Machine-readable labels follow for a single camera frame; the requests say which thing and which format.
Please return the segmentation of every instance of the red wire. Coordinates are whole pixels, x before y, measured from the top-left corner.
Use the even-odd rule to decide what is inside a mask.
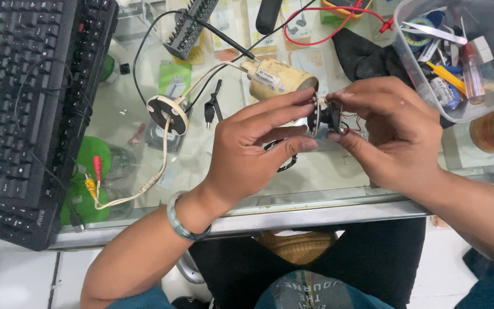
[[[330,10],[337,10],[337,9],[344,9],[344,10],[352,10],[352,13],[350,13],[350,15],[348,15],[348,17],[344,20],[344,22],[342,23],[342,25],[340,25],[340,27],[338,27],[338,29],[336,29],[330,36],[326,37],[325,39],[322,39],[321,41],[318,41],[318,42],[314,42],[314,43],[303,43],[303,42],[297,42],[295,41],[294,39],[291,39],[289,37],[289,34],[287,33],[287,27],[284,27],[283,28],[283,31],[285,32],[285,37],[291,42],[291,43],[294,43],[294,44],[297,44],[297,45],[303,45],[303,46],[312,46],[312,45],[318,45],[318,44],[321,44],[325,41],[327,41],[328,39],[331,39],[337,32],[339,32],[342,27],[344,27],[344,25],[346,25],[346,23],[348,22],[348,20],[354,15],[354,13],[356,11],[361,11],[361,12],[365,12],[365,13],[369,13],[369,14],[373,14],[374,16],[376,16],[378,19],[380,19],[382,21],[383,24],[385,24],[387,21],[384,20],[384,18],[382,18],[377,12],[374,12],[374,11],[371,11],[371,10],[367,10],[367,9],[361,9],[361,8],[353,8],[353,7],[327,7],[327,8],[306,8],[304,9],[305,11],[330,11]],[[287,22],[291,21],[291,17],[293,15],[295,15],[298,11],[294,12],[291,14],[291,16],[289,17],[289,19],[287,20]]]

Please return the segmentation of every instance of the red probe wire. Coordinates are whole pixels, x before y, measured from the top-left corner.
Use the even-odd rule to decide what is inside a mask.
[[[342,23],[342,25],[340,25],[340,27],[338,27],[338,29],[336,29],[331,35],[329,35],[328,37],[326,37],[325,39],[322,39],[321,41],[318,41],[318,42],[313,42],[313,43],[303,43],[303,42],[297,42],[295,41],[294,39],[291,39],[289,37],[289,34],[287,33],[287,27],[283,28],[283,31],[285,32],[285,37],[291,42],[291,43],[294,43],[294,44],[297,44],[297,45],[303,45],[303,46],[312,46],[312,45],[318,45],[318,44],[321,44],[325,41],[327,41],[328,39],[331,39],[337,32],[339,32],[343,27],[344,25],[346,25],[346,23],[348,22],[348,20],[354,15],[354,12],[355,11],[361,11],[361,12],[365,12],[365,13],[369,13],[369,14],[373,14],[374,16],[376,16],[379,20],[382,21],[383,23],[383,27],[381,28],[381,31],[384,29],[384,31],[388,30],[388,29],[391,29],[392,27],[392,23],[394,22],[394,18],[390,18],[388,21],[384,20],[384,18],[382,18],[377,12],[375,11],[371,11],[371,10],[367,10],[367,9],[361,9],[361,8],[353,8],[353,7],[326,7],[326,8],[306,8],[304,9],[305,11],[330,11],[330,10],[337,10],[337,9],[345,9],[345,10],[352,10],[352,13],[350,13],[350,15],[348,15],[348,17],[344,20],[344,22]]]

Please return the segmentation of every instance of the screwdriver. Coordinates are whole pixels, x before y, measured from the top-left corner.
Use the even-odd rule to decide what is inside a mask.
[[[466,85],[462,80],[458,79],[456,76],[451,74],[443,66],[436,66],[430,61],[426,61],[426,64],[429,65],[434,70],[434,74],[448,81],[451,85],[455,86],[455,88],[457,88],[458,91],[462,92],[463,95],[466,95]]]

